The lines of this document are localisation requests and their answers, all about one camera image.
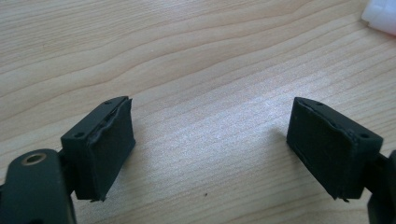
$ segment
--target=black plastic part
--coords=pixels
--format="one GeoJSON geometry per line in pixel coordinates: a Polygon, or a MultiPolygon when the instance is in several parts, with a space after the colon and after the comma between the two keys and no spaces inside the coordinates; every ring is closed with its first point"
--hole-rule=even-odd
{"type": "Polygon", "coordinates": [[[368,203],[372,224],[396,223],[396,151],[366,166],[364,183],[373,196],[368,203]]]}
{"type": "Polygon", "coordinates": [[[62,136],[60,155],[69,166],[64,166],[68,186],[79,199],[106,198],[135,145],[130,111],[127,96],[108,100],[62,136]]]}
{"type": "Polygon", "coordinates": [[[297,97],[287,142],[334,199],[346,200],[361,196],[364,166],[376,159],[383,139],[320,102],[297,97]]]}
{"type": "Polygon", "coordinates": [[[76,223],[58,153],[39,149],[15,159],[3,186],[0,223],[76,223]]]}

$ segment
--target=table surface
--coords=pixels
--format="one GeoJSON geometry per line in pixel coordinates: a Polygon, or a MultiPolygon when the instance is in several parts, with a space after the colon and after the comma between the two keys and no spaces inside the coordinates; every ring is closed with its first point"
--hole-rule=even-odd
{"type": "Polygon", "coordinates": [[[61,149],[97,105],[133,97],[137,145],[79,223],[368,223],[286,144],[295,96],[396,149],[396,40],[364,0],[2,1],[0,181],[61,149]]]}

